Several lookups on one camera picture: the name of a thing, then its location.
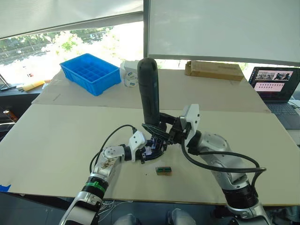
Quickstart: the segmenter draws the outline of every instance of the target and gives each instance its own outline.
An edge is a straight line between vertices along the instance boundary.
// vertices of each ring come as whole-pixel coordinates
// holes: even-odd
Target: cardboard box
[[[241,81],[244,78],[243,72],[238,64],[200,62],[194,60],[186,63],[185,75],[232,81]]]

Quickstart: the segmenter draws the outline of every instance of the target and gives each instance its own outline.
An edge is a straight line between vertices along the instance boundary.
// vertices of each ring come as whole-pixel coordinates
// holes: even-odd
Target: laptop screen
[[[300,69],[254,67],[249,83],[264,101],[288,101],[300,82]]]

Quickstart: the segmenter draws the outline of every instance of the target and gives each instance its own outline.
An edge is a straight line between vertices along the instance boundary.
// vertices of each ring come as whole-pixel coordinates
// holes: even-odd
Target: laptop
[[[300,69],[254,67],[249,83],[286,129],[300,129],[300,116],[288,104],[300,82]]]

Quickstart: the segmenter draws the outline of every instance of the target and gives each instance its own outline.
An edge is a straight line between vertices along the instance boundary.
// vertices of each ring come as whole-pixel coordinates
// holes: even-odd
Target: blue bin with compartments
[[[98,96],[121,82],[120,69],[91,54],[83,54],[60,64],[66,78]]]

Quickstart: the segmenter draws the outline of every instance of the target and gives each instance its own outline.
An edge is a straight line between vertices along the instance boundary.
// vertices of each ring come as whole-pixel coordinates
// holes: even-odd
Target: laptop keyboard
[[[267,104],[275,115],[298,115],[290,104]]]

